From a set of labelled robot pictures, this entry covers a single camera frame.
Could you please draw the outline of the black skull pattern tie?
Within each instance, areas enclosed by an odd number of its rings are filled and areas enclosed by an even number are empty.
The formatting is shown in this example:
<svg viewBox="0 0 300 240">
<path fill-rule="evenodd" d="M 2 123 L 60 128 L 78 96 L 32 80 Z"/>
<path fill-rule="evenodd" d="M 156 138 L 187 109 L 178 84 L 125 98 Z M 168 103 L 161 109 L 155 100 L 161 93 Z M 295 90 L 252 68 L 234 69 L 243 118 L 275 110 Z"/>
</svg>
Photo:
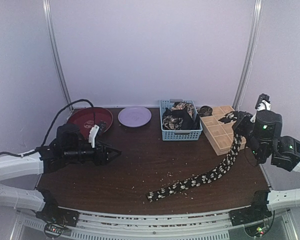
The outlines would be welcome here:
<svg viewBox="0 0 300 240">
<path fill-rule="evenodd" d="M 244 134 L 240 132 L 240 128 L 237 126 L 239 121 L 242 119 L 242 113 L 239 111 L 232 111 L 224 115 L 219 121 L 226 123 L 234 123 L 233 129 L 233 141 L 229 151 L 226 153 L 223 160 L 208 172 L 194 175 L 190 178 L 175 182 L 169 186 L 162 187 L 156 191 L 150 191 L 145 196 L 146 199 L 151 203 L 158 200 L 162 200 L 171 195 L 187 191 L 192 188 L 197 188 L 202 185 L 210 184 L 217 181 L 224 176 L 234 165 L 237 156 L 239 155 L 242 138 Z"/>
</svg>

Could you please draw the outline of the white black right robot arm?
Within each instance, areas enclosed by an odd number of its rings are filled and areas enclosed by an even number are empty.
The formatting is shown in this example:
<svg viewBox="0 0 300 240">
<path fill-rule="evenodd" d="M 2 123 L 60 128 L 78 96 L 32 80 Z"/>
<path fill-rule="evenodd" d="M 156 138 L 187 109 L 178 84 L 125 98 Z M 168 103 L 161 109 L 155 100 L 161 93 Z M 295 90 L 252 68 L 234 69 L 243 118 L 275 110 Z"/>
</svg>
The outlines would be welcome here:
<svg viewBox="0 0 300 240">
<path fill-rule="evenodd" d="M 282 116 L 270 110 L 255 114 L 240 111 L 234 133 L 246 139 L 258 165 L 273 185 L 254 193 L 246 210 L 249 220 L 258 220 L 266 211 L 300 207 L 300 140 L 281 134 Z"/>
</svg>

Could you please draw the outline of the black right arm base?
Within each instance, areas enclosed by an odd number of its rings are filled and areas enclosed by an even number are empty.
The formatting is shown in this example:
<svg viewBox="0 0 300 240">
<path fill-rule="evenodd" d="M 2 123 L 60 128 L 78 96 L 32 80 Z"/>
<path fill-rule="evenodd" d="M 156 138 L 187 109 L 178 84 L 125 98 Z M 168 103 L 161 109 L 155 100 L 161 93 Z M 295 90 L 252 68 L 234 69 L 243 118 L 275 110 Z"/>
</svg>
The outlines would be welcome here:
<svg viewBox="0 0 300 240">
<path fill-rule="evenodd" d="M 268 209 L 270 190 L 258 190 L 254 193 L 250 206 L 231 210 L 229 218 L 232 226 L 245 225 L 273 216 Z"/>
</svg>

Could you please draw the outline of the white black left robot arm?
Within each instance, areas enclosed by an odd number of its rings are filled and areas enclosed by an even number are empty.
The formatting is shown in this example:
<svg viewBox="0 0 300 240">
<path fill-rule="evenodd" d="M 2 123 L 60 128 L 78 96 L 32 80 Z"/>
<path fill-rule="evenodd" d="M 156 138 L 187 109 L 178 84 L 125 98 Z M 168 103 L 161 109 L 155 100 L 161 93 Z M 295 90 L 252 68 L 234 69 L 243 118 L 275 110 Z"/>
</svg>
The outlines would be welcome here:
<svg viewBox="0 0 300 240">
<path fill-rule="evenodd" d="M 108 144 L 51 143 L 35 150 L 0 156 L 0 207 L 27 209 L 41 212 L 51 222 L 62 218 L 62 211 L 49 192 L 36 190 L 41 176 L 57 172 L 68 165 L 92 162 L 104 166 L 121 155 L 121 151 Z"/>
</svg>

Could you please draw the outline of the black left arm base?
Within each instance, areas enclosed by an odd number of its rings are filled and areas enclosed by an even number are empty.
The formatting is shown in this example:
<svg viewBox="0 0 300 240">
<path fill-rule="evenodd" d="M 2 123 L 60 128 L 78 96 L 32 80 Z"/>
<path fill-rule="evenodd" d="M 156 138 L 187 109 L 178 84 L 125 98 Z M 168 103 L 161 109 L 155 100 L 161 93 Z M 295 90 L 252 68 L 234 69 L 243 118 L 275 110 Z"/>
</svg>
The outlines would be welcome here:
<svg viewBox="0 0 300 240">
<path fill-rule="evenodd" d="M 37 211 L 35 216 L 47 223 L 60 226 L 76 227 L 80 213 L 75 210 L 59 208 L 55 206 L 45 207 L 42 211 Z"/>
</svg>

